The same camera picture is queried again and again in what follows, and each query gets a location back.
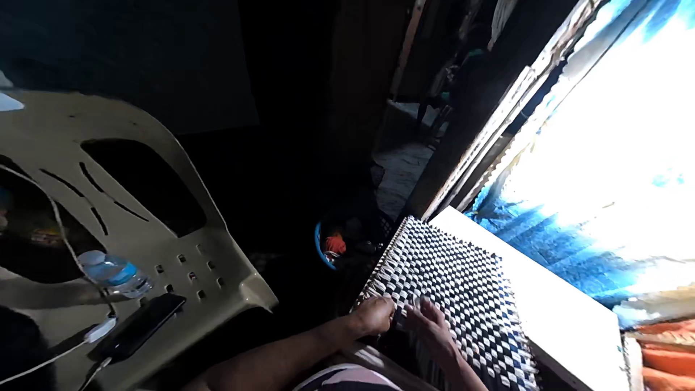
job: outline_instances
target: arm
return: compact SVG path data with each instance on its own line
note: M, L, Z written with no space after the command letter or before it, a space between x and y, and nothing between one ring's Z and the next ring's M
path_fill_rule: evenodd
M444 371L454 389L487 391L451 338L444 314L430 301L423 301L420 309L406 307L406 326L422 338L432 359Z
M347 316L221 362L183 390L280 390L297 374L357 338L388 330L394 308L389 298L372 298Z

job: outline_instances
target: blue tarp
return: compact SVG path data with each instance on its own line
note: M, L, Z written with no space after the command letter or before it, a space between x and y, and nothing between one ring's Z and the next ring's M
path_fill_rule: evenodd
M626 9L618 40L520 130L466 212L608 307L695 282L695 0L611 1L578 50Z

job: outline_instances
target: checkered pattern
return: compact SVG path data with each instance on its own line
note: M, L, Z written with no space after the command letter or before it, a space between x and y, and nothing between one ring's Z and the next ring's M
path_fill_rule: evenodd
M502 259L410 216L398 228L356 305L390 296L397 315L427 297L442 310L461 353L489 390L538 390ZM445 382L424 362L431 384Z

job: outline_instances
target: plastic bottle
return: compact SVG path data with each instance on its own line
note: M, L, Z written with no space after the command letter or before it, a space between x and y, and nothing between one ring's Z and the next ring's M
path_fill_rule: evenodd
M91 250L80 254L77 260L84 267L85 273L112 294L138 298L154 286L148 275L121 257Z

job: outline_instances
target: wall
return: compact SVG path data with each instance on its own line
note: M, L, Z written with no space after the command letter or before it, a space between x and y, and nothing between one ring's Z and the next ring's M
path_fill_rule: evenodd
M178 134L258 123L236 0L4 1L0 70L122 99Z

